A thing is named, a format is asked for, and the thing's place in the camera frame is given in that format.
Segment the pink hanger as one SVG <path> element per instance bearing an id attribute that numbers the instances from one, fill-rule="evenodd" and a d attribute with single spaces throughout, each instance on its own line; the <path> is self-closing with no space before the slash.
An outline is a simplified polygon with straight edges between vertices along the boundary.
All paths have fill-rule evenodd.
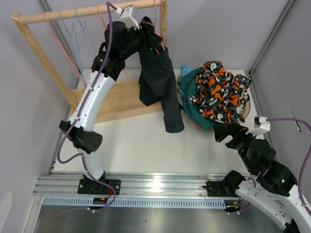
<path id="1" fill-rule="evenodd" d="M 156 3 L 156 0 L 153 0 L 153 2 L 154 2 L 154 9 L 155 9 L 154 24 L 152 24 L 152 23 L 147 23 L 147 24 L 154 26 L 157 35 L 160 36 L 160 32 L 159 32 L 158 27 L 157 27 L 157 3 Z M 162 47 L 162 50 L 164 51 L 165 47 L 164 47 L 163 41 L 160 42 L 160 46 Z"/>
<path id="2" fill-rule="evenodd" d="M 98 10 L 101 23 L 102 23 L 103 28 L 104 28 L 104 30 L 105 30 L 105 29 L 107 29 L 107 25 L 106 25 L 106 23 L 105 23 L 105 21 L 104 21 L 104 18 L 103 18 L 102 14 L 101 14 L 100 8 L 99 8 L 99 6 L 98 6 L 97 4 L 96 4 L 96 8 L 97 8 L 97 10 Z M 124 73 L 125 73 L 125 75 L 126 75 L 128 81 L 131 81 L 131 78 L 130 78 L 130 76 L 129 76 L 129 74 L 128 74 L 128 72 L 127 72 L 126 69 L 124 69 Z"/>
<path id="3" fill-rule="evenodd" d="M 67 60 L 68 64 L 70 65 L 70 67 L 72 68 L 72 70 L 74 71 L 75 75 L 77 76 L 77 78 L 79 79 L 79 81 L 82 82 L 82 84 L 86 84 L 85 81 L 82 78 L 82 75 L 80 74 L 80 72 L 78 71 L 76 65 L 73 63 L 72 59 L 69 57 L 68 53 L 66 52 L 64 46 L 61 44 L 61 41 L 59 40 L 58 36 L 56 35 L 55 31 L 52 28 L 52 23 L 48 20 L 48 18 L 46 17 L 44 12 L 41 12 L 42 16 L 44 17 L 44 19 L 47 21 L 50 29 L 47 29 L 48 34 L 50 35 L 50 37 L 56 42 L 56 44 L 58 45 L 59 49 L 61 50 L 61 52 L 63 53 L 63 55 L 65 56 L 65 59 Z"/>

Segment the light blue shorts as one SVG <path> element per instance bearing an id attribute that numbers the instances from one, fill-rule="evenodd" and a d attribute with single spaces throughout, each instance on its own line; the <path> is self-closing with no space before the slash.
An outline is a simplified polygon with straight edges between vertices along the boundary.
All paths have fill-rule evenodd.
<path id="1" fill-rule="evenodd" d="M 189 65 L 182 65 L 180 68 L 180 75 L 177 78 L 177 89 L 181 97 L 190 93 L 195 93 L 196 88 L 196 74 L 199 68 Z"/>

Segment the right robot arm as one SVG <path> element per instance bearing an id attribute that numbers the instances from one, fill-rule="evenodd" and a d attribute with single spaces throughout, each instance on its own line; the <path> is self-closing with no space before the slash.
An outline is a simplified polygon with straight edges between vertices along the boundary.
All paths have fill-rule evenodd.
<path id="1" fill-rule="evenodd" d="M 249 130 L 239 123 L 215 125 L 216 142 L 226 137 L 231 140 L 225 145 L 237 151 L 247 171 L 256 177 L 257 183 L 267 192 L 274 194 L 276 201 L 259 192 L 242 174 L 230 171 L 221 181 L 222 191 L 248 201 L 268 216 L 285 233 L 309 233 L 311 210 L 299 191 L 298 180 L 293 173 L 275 159 L 276 151 L 265 139 L 257 135 L 264 130 L 256 127 Z"/>

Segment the light blue hanger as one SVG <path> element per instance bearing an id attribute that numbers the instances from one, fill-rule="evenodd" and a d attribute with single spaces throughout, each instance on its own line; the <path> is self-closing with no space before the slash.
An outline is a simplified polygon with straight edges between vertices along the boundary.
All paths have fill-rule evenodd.
<path id="1" fill-rule="evenodd" d="M 75 25 L 74 25 L 74 23 L 72 23 L 71 30 L 69 30 L 67 25 L 66 25 L 66 23 L 65 23 L 65 21 L 64 21 L 64 18 L 62 16 L 61 10 L 59 10 L 58 13 L 59 13 L 61 21 L 62 21 L 62 23 L 63 23 L 63 25 L 65 27 L 65 30 L 66 30 L 67 34 L 69 35 L 69 37 L 71 39 L 71 43 L 73 45 L 73 50 L 74 50 L 74 55 L 75 55 L 76 63 L 77 63 L 77 66 L 78 66 L 79 75 L 80 75 L 81 79 L 83 81 L 85 81 L 84 74 L 83 74 L 83 69 L 82 69 L 82 60 L 81 60 L 80 47 L 79 47 L 79 42 L 78 42 L 78 39 L 77 39 Z"/>
<path id="2" fill-rule="evenodd" d="M 94 45 L 93 45 L 93 41 L 92 41 L 92 38 L 91 38 L 91 34 L 90 34 L 90 31 L 89 31 L 88 25 L 87 25 L 85 20 L 81 21 L 79 15 L 78 15 L 77 8 L 74 8 L 74 10 L 75 10 L 76 18 L 77 18 L 77 20 L 78 20 L 78 22 L 80 24 L 80 27 L 82 29 L 82 32 L 84 34 L 85 41 L 87 43 L 87 48 L 88 48 L 89 56 L 90 56 L 90 58 L 92 58 L 94 56 Z"/>

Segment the orange camouflage shorts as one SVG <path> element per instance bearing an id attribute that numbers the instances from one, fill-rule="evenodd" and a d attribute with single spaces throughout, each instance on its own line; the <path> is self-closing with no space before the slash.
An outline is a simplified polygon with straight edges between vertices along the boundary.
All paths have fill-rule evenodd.
<path id="1" fill-rule="evenodd" d="M 196 90 L 189 101 L 209 120 L 223 124 L 245 122 L 241 110 L 250 101 L 251 82 L 242 74 L 226 71 L 220 61 L 208 61 L 196 73 Z"/>

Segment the black shorts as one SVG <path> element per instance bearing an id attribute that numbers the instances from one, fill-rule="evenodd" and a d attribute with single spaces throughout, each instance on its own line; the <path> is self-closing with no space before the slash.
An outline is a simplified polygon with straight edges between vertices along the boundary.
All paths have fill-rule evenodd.
<path id="1" fill-rule="evenodd" d="M 181 108 L 176 93 L 176 77 L 166 46 L 139 53 L 141 72 L 139 100 L 146 106 L 161 102 L 165 130 L 179 133 L 184 130 Z"/>

